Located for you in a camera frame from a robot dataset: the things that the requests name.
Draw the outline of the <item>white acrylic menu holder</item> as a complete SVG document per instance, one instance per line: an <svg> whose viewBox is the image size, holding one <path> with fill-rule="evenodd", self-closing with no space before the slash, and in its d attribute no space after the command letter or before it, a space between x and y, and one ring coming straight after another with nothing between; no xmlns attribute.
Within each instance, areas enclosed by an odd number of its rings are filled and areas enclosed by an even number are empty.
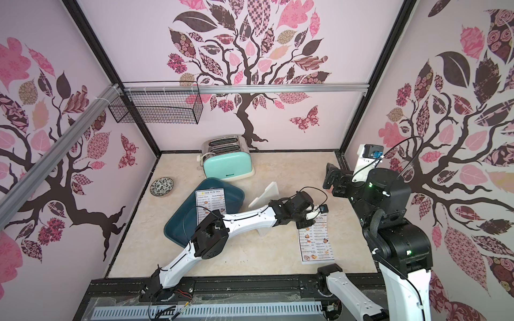
<svg viewBox="0 0 514 321"><path fill-rule="evenodd" d="M278 190L278 185L276 182L272 182L270 185L266 187L263 194L257 198L255 198L249 205L249 210L255 210L265 205L268 205L271 200L278 200L280 198L280 193Z"/></svg>

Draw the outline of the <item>old menu sheet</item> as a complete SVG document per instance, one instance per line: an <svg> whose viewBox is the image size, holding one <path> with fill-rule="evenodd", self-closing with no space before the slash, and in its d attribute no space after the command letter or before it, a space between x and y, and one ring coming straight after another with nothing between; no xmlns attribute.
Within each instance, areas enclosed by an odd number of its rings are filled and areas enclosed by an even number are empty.
<svg viewBox="0 0 514 321"><path fill-rule="evenodd" d="M314 225L298 230L298 242L302 264L335 262L326 214L315 218Z"/></svg>

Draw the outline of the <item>new dim sum menu sheet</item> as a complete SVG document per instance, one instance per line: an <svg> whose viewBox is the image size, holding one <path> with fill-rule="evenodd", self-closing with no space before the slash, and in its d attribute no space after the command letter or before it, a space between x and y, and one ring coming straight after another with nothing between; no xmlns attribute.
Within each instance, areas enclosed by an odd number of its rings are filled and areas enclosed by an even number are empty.
<svg viewBox="0 0 514 321"><path fill-rule="evenodd" d="M223 215L226 212L224 189L206 189L195 192L197 223L200 224L211 211L219 210Z"/></svg>

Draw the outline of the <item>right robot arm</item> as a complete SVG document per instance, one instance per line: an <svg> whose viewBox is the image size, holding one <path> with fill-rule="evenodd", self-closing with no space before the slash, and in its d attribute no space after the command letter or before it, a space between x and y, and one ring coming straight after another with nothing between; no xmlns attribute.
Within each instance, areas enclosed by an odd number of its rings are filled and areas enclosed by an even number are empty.
<svg viewBox="0 0 514 321"><path fill-rule="evenodd" d="M329 163L323 182L350 201L385 283L387 308L370 300L337 264L319 268L319 293L335 296L356 320L430 320L432 248L425 232L405 217L412 193L391 169L373 168L362 182Z"/></svg>

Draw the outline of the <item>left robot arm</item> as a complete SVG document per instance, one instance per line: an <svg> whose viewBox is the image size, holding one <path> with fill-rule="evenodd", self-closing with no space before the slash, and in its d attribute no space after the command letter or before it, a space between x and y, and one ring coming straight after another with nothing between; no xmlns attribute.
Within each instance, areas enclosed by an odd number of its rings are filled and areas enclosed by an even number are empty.
<svg viewBox="0 0 514 321"><path fill-rule="evenodd" d="M158 267L150 277L148 293L156 296L160 291L173 289L198 262L212 259L223 252L227 241L237 235L259 229L285 226L290 222L301 230L313 226L321 214L328 212L325 202L314 204L305 191L292 197L270 200L261 208L237 214L222 215L211 211L196 227L182 252L165 267Z"/></svg>

